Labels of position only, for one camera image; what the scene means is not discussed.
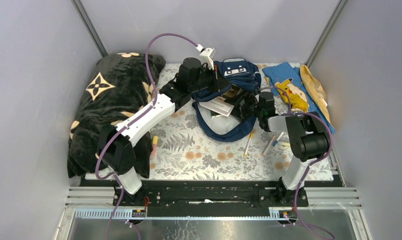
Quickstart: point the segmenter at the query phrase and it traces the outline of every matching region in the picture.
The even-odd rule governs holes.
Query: blue backpack
[[[243,58],[228,58],[225,59],[223,62],[215,61],[214,64],[218,66],[218,70],[220,71],[220,73],[226,79],[228,79],[231,84],[234,84],[247,92],[253,93],[261,86],[261,74],[258,71],[257,65]],[[231,86],[228,86],[222,89],[222,91],[220,92],[211,92],[207,89],[204,89],[199,92],[193,93],[192,98],[196,102],[208,102],[218,96],[223,95],[230,89],[230,87]],[[211,128],[202,118],[202,115],[199,112],[198,104],[196,102],[192,104],[192,107],[196,111],[196,117],[198,119],[199,125],[204,130],[205,134],[207,134],[207,136],[220,142],[234,142],[242,139],[250,132],[252,132],[255,121],[257,120],[256,117],[251,116],[245,121],[241,122],[230,132],[224,135],[219,135],[211,130]]]

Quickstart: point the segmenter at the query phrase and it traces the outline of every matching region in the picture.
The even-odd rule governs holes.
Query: pillow with star pattern
[[[165,66],[160,55],[149,55],[149,67],[155,82]],[[98,61],[71,125],[68,151],[68,177],[94,173],[100,129],[116,125],[143,108],[153,97],[145,67],[145,55],[135,52],[110,54]],[[134,146],[135,170],[149,177],[152,142],[146,133]],[[100,169],[106,168],[101,163]]]

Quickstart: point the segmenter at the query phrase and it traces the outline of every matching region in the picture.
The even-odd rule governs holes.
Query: white wall
[[[402,239],[402,0],[350,1],[311,71],[373,239]]]
[[[172,32],[204,47],[216,60],[244,57],[254,63],[307,61],[338,0],[83,0],[110,53],[145,52],[156,35]],[[174,37],[154,43],[169,63],[196,57]]]
[[[69,128],[99,58],[70,0],[0,0],[0,239],[52,239]]]

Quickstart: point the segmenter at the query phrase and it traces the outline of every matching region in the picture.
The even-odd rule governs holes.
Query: yellow plastic bag
[[[326,120],[330,123],[329,112],[326,108],[326,93],[324,92],[321,83],[315,77],[313,77],[306,65],[302,65],[299,68],[299,72],[301,75],[302,83],[304,84],[305,89],[307,89],[308,94],[317,104]]]

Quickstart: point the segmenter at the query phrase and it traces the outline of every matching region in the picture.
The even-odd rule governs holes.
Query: white floral fabric
[[[160,89],[178,72],[180,64],[166,64],[160,75]],[[259,68],[276,64],[259,63]],[[263,77],[262,87],[267,86]],[[275,96],[277,113],[288,110],[286,103]],[[264,132],[258,125],[249,147],[248,156],[243,156],[248,136],[235,142],[219,142],[207,137],[200,128],[191,102],[179,111],[162,120],[151,129],[151,136],[158,136],[157,153],[150,161],[152,180],[257,180],[276,181],[288,168],[292,158],[287,134],[265,156],[261,153],[279,132]],[[101,171],[104,176],[110,170]],[[96,179],[87,174],[86,179]],[[315,164],[308,176],[310,181],[332,181],[329,161]]]

